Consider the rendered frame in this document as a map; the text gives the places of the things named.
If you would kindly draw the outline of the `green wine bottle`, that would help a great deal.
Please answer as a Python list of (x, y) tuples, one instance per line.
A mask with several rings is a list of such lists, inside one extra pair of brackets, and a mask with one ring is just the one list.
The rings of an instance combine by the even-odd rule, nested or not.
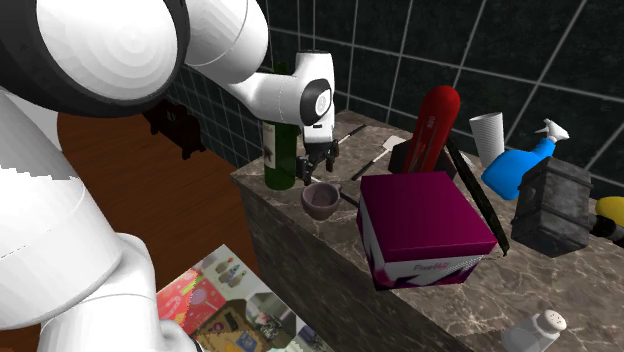
[(274, 122), (263, 122), (262, 132), (265, 184), (273, 190), (287, 190), (296, 178), (299, 127), (276, 117)]

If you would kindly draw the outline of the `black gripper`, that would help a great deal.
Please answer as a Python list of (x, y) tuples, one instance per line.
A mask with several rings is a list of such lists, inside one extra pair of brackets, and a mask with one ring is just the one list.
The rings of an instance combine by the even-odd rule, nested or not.
[(308, 186), (312, 182), (312, 173), (316, 168), (316, 162), (325, 161), (327, 172), (334, 170), (334, 162), (339, 156), (338, 141), (305, 143), (306, 155), (298, 156), (296, 159), (296, 176)]

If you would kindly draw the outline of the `dark grey metal box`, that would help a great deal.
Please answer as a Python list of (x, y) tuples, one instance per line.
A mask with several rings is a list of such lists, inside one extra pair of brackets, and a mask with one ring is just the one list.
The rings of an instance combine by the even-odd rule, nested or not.
[(543, 159), (523, 175), (511, 239), (551, 258), (585, 248), (592, 188), (588, 171)]

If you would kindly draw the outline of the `thin dark utensil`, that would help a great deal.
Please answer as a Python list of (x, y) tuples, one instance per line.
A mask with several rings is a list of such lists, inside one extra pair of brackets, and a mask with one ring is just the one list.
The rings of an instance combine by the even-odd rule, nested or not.
[(342, 144), (344, 141), (346, 141), (349, 137), (353, 136), (354, 134), (360, 132), (361, 130), (363, 130), (365, 127), (367, 127), (366, 124), (360, 125), (357, 128), (355, 128), (354, 130), (350, 131), (349, 133), (347, 133), (344, 137), (342, 137), (339, 141), (338, 144)]

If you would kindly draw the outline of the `white salt shaker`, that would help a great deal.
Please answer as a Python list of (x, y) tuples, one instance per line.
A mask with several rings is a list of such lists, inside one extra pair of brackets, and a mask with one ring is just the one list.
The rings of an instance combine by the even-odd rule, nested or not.
[(567, 328), (567, 322), (554, 310), (527, 317), (501, 333), (506, 352), (545, 352)]

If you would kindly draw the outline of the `patterned robot stand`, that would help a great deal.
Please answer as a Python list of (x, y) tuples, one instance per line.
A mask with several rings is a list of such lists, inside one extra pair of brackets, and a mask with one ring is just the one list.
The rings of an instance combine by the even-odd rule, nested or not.
[(157, 293), (159, 316), (205, 352), (335, 352), (227, 246)]

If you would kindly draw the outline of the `grey purple cup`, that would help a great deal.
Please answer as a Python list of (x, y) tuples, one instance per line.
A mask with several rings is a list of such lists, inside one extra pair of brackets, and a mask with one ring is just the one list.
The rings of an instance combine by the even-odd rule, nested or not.
[(342, 186), (336, 183), (310, 184), (302, 190), (302, 208), (314, 220), (326, 220), (338, 208), (341, 190)]

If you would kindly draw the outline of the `long black stick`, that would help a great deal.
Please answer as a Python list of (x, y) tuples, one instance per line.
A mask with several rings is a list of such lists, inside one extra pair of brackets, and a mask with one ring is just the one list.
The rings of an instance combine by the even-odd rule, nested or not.
[(471, 194), (490, 230), (496, 237), (503, 255), (506, 256), (510, 245), (494, 208), (452, 139), (448, 138), (445, 145), (461, 180)]

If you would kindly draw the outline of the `black wall fixture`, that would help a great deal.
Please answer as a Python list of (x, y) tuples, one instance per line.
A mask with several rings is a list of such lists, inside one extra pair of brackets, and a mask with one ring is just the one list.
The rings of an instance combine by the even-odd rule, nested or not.
[(182, 159), (190, 158), (194, 151), (204, 152), (199, 121), (187, 108), (167, 99), (142, 113), (150, 125), (152, 135), (163, 134), (182, 149)]

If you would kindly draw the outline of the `red oblong object black base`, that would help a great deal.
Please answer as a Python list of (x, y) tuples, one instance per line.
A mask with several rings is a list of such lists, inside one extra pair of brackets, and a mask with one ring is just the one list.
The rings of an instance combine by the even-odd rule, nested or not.
[(435, 87), (421, 104), (413, 136), (393, 147), (388, 170), (393, 173), (430, 172), (448, 139), (460, 109), (458, 92)]

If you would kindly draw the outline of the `blue spray bottle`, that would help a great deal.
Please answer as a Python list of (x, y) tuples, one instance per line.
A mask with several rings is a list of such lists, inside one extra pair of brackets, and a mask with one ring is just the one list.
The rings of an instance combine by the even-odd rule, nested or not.
[(544, 120), (545, 127), (538, 133), (547, 136), (531, 150), (507, 150), (500, 154), (482, 173), (481, 179), (494, 193), (504, 200), (518, 197), (522, 178), (526, 172), (554, 153), (556, 143), (567, 140), (567, 130), (550, 119)]

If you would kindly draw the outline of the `magenta box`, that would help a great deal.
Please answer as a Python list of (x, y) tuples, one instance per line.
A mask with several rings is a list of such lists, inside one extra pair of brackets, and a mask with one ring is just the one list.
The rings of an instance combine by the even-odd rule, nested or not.
[(498, 244), (444, 172), (362, 177), (357, 225), (378, 290), (460, 284)]

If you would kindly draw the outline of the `white ribbed cup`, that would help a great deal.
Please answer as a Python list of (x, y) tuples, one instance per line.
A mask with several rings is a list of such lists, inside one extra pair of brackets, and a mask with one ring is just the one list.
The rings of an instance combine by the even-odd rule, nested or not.
[(481, 165), (487, 168), (504, 147), (504, 124), (501, 112), (488, 113), (469, 120)]

